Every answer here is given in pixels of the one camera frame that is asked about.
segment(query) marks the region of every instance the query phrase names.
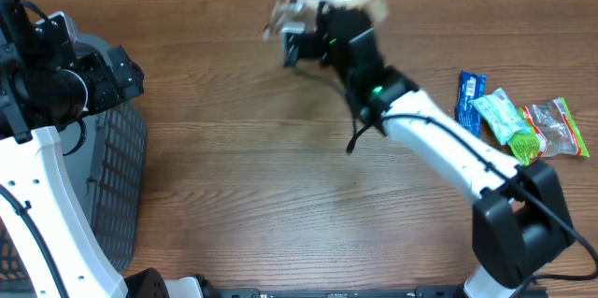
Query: blue snack package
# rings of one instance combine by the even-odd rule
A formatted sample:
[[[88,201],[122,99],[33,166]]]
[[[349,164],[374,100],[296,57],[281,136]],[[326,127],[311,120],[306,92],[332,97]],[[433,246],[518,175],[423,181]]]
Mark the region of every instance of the blue snack package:
[[[485,89],[485,75],[476,75],[463,70],[461,71],[459,99],[455,107],[455,118],[465,130],[476,137],[479,137],[481,130],[481,118],[469,101],[483,96]]]

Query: wood grain surface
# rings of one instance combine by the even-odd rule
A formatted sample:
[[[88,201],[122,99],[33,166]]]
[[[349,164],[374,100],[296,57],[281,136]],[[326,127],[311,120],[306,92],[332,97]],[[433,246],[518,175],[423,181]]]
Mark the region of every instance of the wood grain surface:
[[[391,289],[460,283],[474,271],[457,190],[374,131],[344,153],[345,103],[285,70],[261,31],[274,0],[34,0],[122,44],[146,74],[149,127],[134,261],[217,287]],[[567,101],[598,154],[598,0],[389,0],[387,62],[448,113],[461,69],[516,105]],[[334,77],[315,65],[311,73]],[[576,227],[598,245],[598,160],[550,159]],[[545,271],[592,269],[568,249]],[[554,296],[598,283],[546,282]]]

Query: plastic crate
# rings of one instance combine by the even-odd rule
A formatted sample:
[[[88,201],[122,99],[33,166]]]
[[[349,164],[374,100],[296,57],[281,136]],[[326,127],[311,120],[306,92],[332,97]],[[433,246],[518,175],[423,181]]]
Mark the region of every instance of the plastic crate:
[[[135,250],[148,131],[132,103],[86,117],[84,121],[85,144],[64,157],[64,164],[100,248],[112,266],[121,271],[129,266]],[[76,123],[60,133],[64,152],[77,144],[79,134]],[[4,225],[0,246],[0,292],[33,292]]]

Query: green light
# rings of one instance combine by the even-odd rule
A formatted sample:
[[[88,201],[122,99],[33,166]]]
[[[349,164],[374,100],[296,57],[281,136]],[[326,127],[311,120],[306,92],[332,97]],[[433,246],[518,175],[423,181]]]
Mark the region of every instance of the green light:
[[[374,90],[372,91],[373,94],[381,94],[382,93],[382,87],[381,86],[377,86],[376,88],[374,88]]]

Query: gray bin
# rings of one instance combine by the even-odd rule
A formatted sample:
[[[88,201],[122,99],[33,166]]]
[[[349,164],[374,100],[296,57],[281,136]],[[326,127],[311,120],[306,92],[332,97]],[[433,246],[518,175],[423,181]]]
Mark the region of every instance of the gray bin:
[[[129,266],[135,249],[148,131],[132,103],[86,117],[84,121],[85,144],[64,157],[64,163],[100,248],[116,270],[121,271]],[[76,123],[60,133],[64,152],[77,144],[79,135]],[[0,292],[32,292],[21,258],[6,229],[1,228]]]

